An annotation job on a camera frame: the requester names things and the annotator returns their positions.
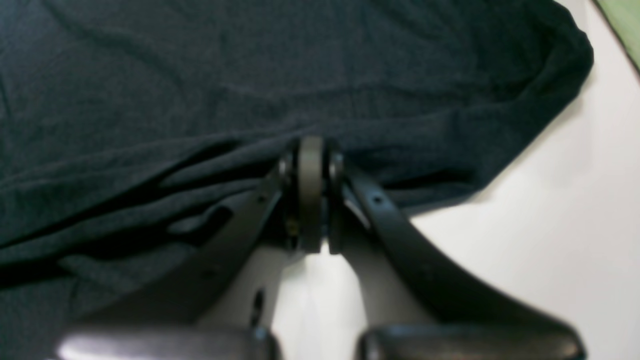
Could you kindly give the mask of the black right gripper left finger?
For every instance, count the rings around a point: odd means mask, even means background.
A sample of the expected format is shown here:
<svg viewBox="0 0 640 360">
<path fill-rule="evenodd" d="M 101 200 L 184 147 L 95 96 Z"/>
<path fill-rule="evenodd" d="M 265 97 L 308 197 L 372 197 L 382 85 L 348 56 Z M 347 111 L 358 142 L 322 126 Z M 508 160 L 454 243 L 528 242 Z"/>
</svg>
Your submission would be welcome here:
<svg viewBox="0 0 640 360">
<path fill-rule="evenodd" d="M 270 325 L 290 257 L 323 241 L 325 142 L 307 136 L 201 250 L 64 331 L 58 360 L 280 360 Z"/>
</svg>

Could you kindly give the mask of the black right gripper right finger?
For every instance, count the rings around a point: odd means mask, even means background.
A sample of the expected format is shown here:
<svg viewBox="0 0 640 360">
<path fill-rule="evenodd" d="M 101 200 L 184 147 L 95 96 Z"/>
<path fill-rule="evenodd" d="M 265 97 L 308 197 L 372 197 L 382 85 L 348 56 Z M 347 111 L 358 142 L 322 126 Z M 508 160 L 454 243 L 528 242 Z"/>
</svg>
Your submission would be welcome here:
<svg viewBox="0 0 640 360">
<path fill-rule="evenodd" d="M 570 325 L 455 263 L 335 143 L 326 162 L 329 251 L 354 270 L 367 321 L 356 360 L 585 360 Z"/>
</svg>

